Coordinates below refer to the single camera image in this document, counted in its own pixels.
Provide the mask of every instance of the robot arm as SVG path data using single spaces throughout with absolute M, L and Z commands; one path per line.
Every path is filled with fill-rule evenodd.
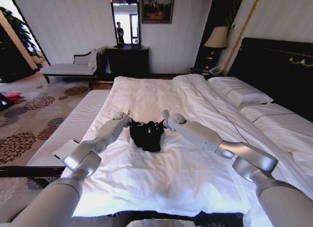
M 194 121 L 186 121 L 176 113 L 162 112 L 163 126 L 179 132 L 199 148 L 231 159 L 232 167 L 243 178 L 256 184 L 256 195 L 269 219 L 276 227 L 311 226 L 313 201 L 296 187 L 275 180 L 270 174 L 278 163 L 272 155 L 250 144 L 224 141 L 213 130 Z
M 131 121 L 125 113 L 117 113 L 98 130 L 94 140 L 83 141 L 73 150 L 56 151 L 55 156 L 63 160 L 72 174 L 49 184 L 10 227 L 67 227 L 82 195 L 85 178 L 91 176 L 101 162 L 98 154 L 115 142 Z

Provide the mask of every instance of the painting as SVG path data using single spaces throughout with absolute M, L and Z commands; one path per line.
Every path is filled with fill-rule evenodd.
M 172 23 L 174 0 L 141 0 L 142 23 Z

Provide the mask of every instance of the mirror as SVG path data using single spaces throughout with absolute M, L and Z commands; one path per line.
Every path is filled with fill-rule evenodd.
M 110 0 L 116 43 L 140 45 L 139 0 Z

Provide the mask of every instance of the potted plant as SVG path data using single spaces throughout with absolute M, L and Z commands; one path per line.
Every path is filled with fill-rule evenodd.
M 0 7 L 5 18 L 8 20 L 12 29 L 15 31 L 19 40 L 22 42 L 23 46 L 28 51 L 29 55 L 33 58 L 34 62 L 38 65 L 42 62 L 43 57 L 39 55 L 36 45 L 31 41 L 30 33 L 24 28 L 26 23 L 20 19 L 14 17 L 12 12 Z

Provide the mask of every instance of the green leaves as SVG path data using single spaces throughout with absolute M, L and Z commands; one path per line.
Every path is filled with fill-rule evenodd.
M 29 32 L 25 30 L 24 26 L 27 26 L 25 22 L 21 21 L 20 19 L 14 17 L 10 10 L 7 10 L 3 7 L 0 7 L 5 18 L 8 20 L 9 24 L 11 25 L 12 29 L 28 51 L 31 56 L 41 57 L 37 52 L 36 45 L 31 41 L 29 37 Z

